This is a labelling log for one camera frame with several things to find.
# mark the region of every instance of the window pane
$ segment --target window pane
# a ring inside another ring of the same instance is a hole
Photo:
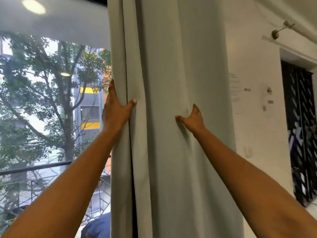
[[[0,235],[100,133],[112,78],[107,8],[37,1],[0,0]],[[109,159],[81,228],[110,212],[110,173]]]

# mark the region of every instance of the blue fabric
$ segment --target blue fabric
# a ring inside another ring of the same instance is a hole
[[[111,213],[89,222],[81,231],[81,238],[110,238]]]

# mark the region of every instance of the ceiling light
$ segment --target ceiling light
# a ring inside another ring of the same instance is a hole
[[[22,0],[22,5],[35,14],[43,15],[46,13],[45,7],[36,0]]]
[[[69,77],[70,76],[69,73],[61,73],[61,75],[64,76],[64,77]]]

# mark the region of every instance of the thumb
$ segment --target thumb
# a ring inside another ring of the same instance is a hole
[[[128,110],[129,115],[131,114],[133,107],[136,105],[137,100],[136,99],[131,99],[130,102],[125,106],[125,108]]]
[[[180,121],[180,122],[184,123],[185,117],[176,115],[175,119],[176,119],[176,121]]]

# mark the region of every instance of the gray curtain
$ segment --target gray curtain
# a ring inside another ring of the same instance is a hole
[[[235,148],[219,0],[108,0],[108,12],[117,94],[138,100],[113,150],[112,238],[243,237],[230,193],[174,119],[196,103]]]

